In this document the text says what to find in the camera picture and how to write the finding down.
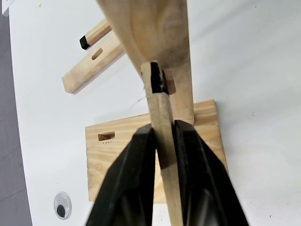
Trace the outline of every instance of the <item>wooden board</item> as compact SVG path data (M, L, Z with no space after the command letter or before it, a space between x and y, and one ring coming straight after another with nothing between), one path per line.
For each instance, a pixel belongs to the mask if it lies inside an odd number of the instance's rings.
M214 100L195 103L194 117L196 131L227 168ZM95 200L107 169L128 144L132 135L139 127L150 122L150 115L142 114L86 127L90 201ZM158 158L156 159L154 203L166 203Z
M186 0L97 0L136 70L157 61L166 74L174 119L193 124Z
M164 73L157 62L141 65L150 122L156 136L157 154L163 188L172 226L183 226L177 157L173 137L173 113L167 94Z

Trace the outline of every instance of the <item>wooden block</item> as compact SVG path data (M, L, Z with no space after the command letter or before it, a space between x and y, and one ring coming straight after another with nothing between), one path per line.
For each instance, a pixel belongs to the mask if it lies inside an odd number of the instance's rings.
M81 47L88 49L110 31L111 27L109 23L106 19L103 19L79 40Z
M172 226L183 226L177 157L173 137L173 113L164 84L165 76L157 62L141 65L150 122L155 132L163 188Z
M62 78L65 91L75 93L121 53L123 48L116 35L111 32Z
M194 104L194 127L227 168L214 100ZM151 122L149 114L86 127L89 200L94 201L107 169L126 147L139 127ZM154 203L166 203L156 157Z
M174 119L193 124L186 0L97 1L138 74L142 63L156 60L174 93Z

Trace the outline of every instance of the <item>black end cap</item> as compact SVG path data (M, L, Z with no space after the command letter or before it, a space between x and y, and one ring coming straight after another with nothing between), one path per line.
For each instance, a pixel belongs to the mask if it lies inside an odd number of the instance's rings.
M85 50L90 47L90 45L87 43L87 39L85 35L79 40L79 42L80 42L80 46Z

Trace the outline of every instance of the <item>rectangular slot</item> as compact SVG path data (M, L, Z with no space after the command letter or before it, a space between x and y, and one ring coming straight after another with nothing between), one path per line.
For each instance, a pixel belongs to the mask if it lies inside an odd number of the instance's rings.
M102 133L98 134L98 140L104 141L104 140L111 140L115 138L115 132L108 132L108 133Z

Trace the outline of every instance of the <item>gray floor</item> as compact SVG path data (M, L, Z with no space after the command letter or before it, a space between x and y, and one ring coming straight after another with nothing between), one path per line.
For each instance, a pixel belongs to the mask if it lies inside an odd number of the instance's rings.
M9 18L2 15L0 15L0 226L32 226L16 114Z

